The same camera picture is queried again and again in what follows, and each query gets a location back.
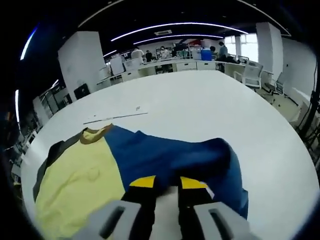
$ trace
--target white cabinet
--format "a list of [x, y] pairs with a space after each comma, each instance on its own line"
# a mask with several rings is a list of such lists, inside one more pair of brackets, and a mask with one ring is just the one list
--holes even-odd
[[214, 61], [197, 61], [196, 69], [198, 70], [216, 70], [216, 63]]
[[180, 62], [176, 64], [176, 70], [185, 71], [185, 70], [197, 70], [197, 64], [195, 61], [192, 62]]
[[122, 76], [123, 82], [140, 78], [140, 74], [138, 70], [126, 71], [122, 73], [121, 76]]

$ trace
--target white tabletop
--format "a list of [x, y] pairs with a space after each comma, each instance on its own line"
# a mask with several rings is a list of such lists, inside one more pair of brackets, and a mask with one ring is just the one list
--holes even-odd
[[[131, 114], [137, 106], [148, 114], [83, 125], [93, 115]], [[50, 146], [84, 127], [100, 128], [111, 122], [131, 131], [188, 142], [225, 139], [238, 156], [243, 187], [248, 191], [247, 220], [263, 239], [291, 238], [319, 195], [307, 149], [275, 108], [219, 71], [181, 71], [104, 88], [55, 114], [33, 140], [21, 165], [22, 192], [31, 220], [35, 215], [32, 188]], [[178, 219], [178, 207], [163, 212]], [[166, 239], [178, 239], [173, 236], [179, 231], [171, 227]]]

